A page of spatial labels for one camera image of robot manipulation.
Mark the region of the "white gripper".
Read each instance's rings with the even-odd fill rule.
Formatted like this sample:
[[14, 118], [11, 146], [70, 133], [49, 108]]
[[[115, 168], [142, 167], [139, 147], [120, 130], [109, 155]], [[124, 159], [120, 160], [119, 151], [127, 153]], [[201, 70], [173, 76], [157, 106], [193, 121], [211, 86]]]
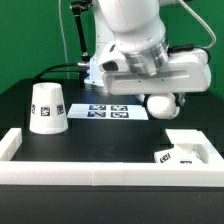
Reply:
[[200, 48], [172, 52], [165, 63], [153, 75], [130, 70], [125, 56], [114, 43], [103, 50], [98, 68], [107, 91], [114, 95], [136, 95], [135, 98], [147, 107], [148, 95], [179, 93], [178, 105], [184, 106], [187, 92], [203, 92], [211, 83], [208, 65], [209, 54]]

